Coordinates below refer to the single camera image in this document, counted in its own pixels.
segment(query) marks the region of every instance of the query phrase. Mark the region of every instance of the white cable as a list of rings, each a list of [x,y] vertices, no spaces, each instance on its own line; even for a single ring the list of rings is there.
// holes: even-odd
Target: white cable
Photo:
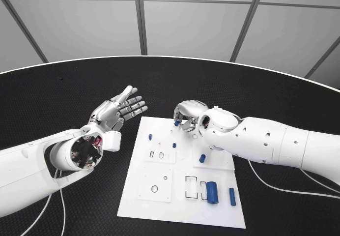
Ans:
[[[326,188],[329,188],[331,191],[340,193],[340,191],[334,190],[333,188],[330,188],[329,186],[326,186],[323,183],[320,183],[306,172],[303,169],[300,169],[303,171],[303,173],[310,177],[311,180],[314,180],[321,186],[324,186]]]
[[[20,236],[23,236],[23,235],[27,233],[27,231],[32,229],[32,227],[35,226],[36,222],[39,221],[40,216],[43,215],[43,212],[45,212],[45,210],[46,210],[51,197],[52,197],[52,194],[51,194],[49,197],[48,197],[48,201],[46,201],[45,207],[43,207],[43,209],[42,209],[42,212],[40,212],[40,214],[39,214],[39,216],[38,216],[38,218],[36,218],[33,224],[30,225],[30,227],[27,228],[27,230],[23,232],[23,234],[22,234]]]
[[[63,226],[62,226],[62,235],[63,236],[63,231],[65,231],[65,223],[66,223],[66,209],[65,209],[65,202],[63,202],[63,196],[62,196],[62,189],[61,189],[61,198],[62,198],[62,208],[63,208]]]
[[[251,164],[251,161],[248,160],[248,162],[249,162],[252,171],[254,171],[254,173],[255,173],[255,175],[257,175],[257,172],[255,172],[254,166],[252,166],[252,164]],[[298,194],[316,195],[316,196],[321,196],[321,197],[329,197],[329,198],[337,198],[337,199],[340,199],[339,196],[333,196],[333,195],[327,195],[327,194],[321,194],[321,193],[298,192],[298,191],[293,191],[293,190],[285,190],[285,189],[277,188],[277,187],[271,186],[271,185],[259,178],[258,175],[257,175],[257,177],[258,177],[258,179],[261,180],[261,182],[262,182],[268,187],[271,187],[271,188],[274,188],[274,189],[277,189],[277,190],[280,190],[280,191],[284,191],[284,192],[288,192],[288,193],[298,193]]]

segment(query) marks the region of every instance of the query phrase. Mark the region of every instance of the blue cylinder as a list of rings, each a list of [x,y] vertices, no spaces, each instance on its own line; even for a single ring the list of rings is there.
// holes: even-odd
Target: blue cylinder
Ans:
[[[208,202],[218,204],[218,185],[216,182],[208,182]]]
[[[233,188],[229,188],[229,195],[231,195],[231,205],[235,206],[236,205],[236,201],[235,201]]]
[[[203,163],[203,162],[205,162],[205,159],[206,159],[206,155],[205,155],[205,154],[202,154],[202,155],[200,155],[200,163]]]

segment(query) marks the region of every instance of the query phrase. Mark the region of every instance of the black tabletop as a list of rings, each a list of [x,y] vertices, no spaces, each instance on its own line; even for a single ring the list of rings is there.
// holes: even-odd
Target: black tabletop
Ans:
[[[92,110],[127,85],[138,88],[136,95],[147,103],[144,116],[172,118],[177,103],[197,99],[242,118],[267,118],[340,134],[340,93],[310,81],[218,61],[112,57],[52,63],[0,75],[0,149],[81,128]],[[340,234],[340,200],[271,189],[239,157],[233,162],[246,229],[117,217],[138,124],[140,117],[125,123],[121,150],[105,152],[89,176],[63,189],[65,236]],[[254,168],[275,187],[336,195],[295,168],[259,163]],[[25,232],[45,203],[46,199],[0,218],[0,235]],[[61,235],[62,221],[58,192],[26,235]]]

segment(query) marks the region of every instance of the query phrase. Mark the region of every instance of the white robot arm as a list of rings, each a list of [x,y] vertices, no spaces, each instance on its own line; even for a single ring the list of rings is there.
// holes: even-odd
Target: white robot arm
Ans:
[[[304,169],[340,185],[340,136],[294,128],[268,119],[241,119],[200,101],[179,103],[174,125],[196,127],[212,149],[226,150],[251,161]]]
[[[88,124],[39,140],[0,151],[0,217],[15,213],[39,201],[92,171],[102,152],[118,151],[124,121],[147,110],[141,96],[127,100],[137,92],[128,86],[94,110]],[[62,178],[49,174],[45,151],[53,145],[49,160],[56,169],[76,171]]]

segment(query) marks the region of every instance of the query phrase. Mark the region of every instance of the white plastic board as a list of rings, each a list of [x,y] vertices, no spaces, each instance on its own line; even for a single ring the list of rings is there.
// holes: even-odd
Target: white plastic board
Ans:
[[[141,117],[117,216],[245,229],[232,156],[210,150],[193,134],[182,131],[172,119]],[[159,156],[160,150],[170,156],[167,161]],[[209,154],[199,166],[195,159],[203,152]],[[218,204],[205,200],[202,182],[209,181],[218,185]],[[229,188],[235,190],[236,206],[231,205]],[[186,198],[186,191],[190,196],[197,191],[197,198]]]

